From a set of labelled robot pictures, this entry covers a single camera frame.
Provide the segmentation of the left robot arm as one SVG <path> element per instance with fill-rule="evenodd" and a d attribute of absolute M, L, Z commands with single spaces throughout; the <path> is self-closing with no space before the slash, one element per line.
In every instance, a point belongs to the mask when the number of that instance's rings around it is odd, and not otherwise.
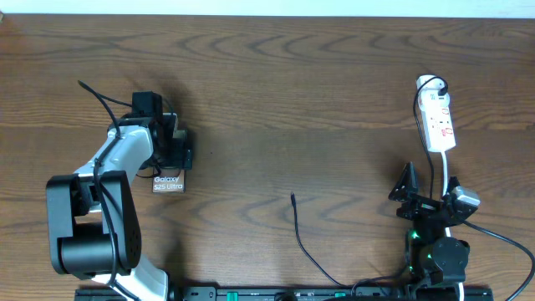
<path fill-rule="evenodd" d="M 49 253 L 58 274 L 102 283 L 127 300 L 181 300 L 169 274 L 142 252 L 132 181 L 174 151 L 175 113 L 123 117 L 72 174 L 46 185 Z"/>

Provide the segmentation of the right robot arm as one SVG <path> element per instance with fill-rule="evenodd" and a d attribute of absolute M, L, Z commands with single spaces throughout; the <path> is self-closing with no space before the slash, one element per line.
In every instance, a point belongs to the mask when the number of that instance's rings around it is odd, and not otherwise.
<path fill-rule="evenodd" d="M 454 289 L 466 280 L 470 246 L 467 242 L 446 235 L 469 217 L 476 208 L 459 202 L 458 195 L 447 192 L 439 201 L 419 194 L 414 164 L 405 164 L 400 179 L 389 194 L 400 202 L 398 217 L 412 222 L 407 234 L 410 280 L 406 285 L 410 298 L 420 297 L 428 289 Z"/>

